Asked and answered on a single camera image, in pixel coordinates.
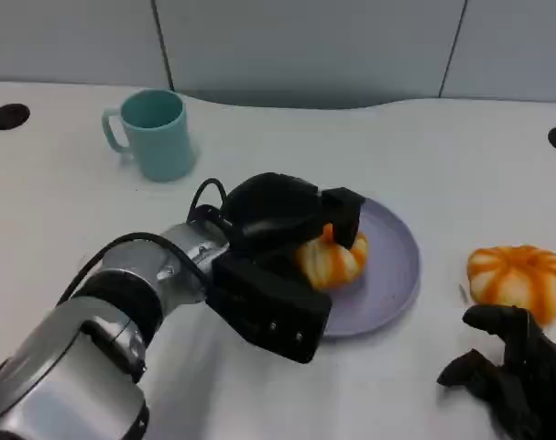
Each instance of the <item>table surface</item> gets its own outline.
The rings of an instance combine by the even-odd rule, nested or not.
[[[322,344],[302,366],[243,342],[202,304],[148,350],[148,439],[496,438],[486,408],[435,383],[496,338],[466,327],[459,283],[478,247],[556,251],[556,104],[417,100],[359,110],[231,107],[186,98],[200,151],[190,176],[144,180],[104,139],[100,115],[135,89],[0,82],[0,105],[31,117],[0,132],[0,361],[82,263],[132,231],[181,222],[214,176],[231,189],[262,171],[347,186],[397,213],[423,261],[415,306],[385,329]],[[216,202],[213,192],[205,197]],[[556,322],[549,331],[556,341]]]

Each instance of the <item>orange pumpkin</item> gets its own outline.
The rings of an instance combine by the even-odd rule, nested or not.
[[[338,287],[356,279],[367,262],[367,238],[357,234],[353,247],[346,249],[333,238],[333,225],[328,224],[322,236],[304,244],[296,252],[296,260],[314,289]]]
[[[481,304],[516,305],[541,325],[556,317],[556,254],[533,246],[477,249],[467,264],[471,295]]]

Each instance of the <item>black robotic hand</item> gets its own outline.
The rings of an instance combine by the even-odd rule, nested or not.
[[[556,344],[517,307],[475,305],[463,321],[506,343],[504,365],[471,350],[451,362],[438,383],[464,386],[487,402],[513,440],[556,440]]]

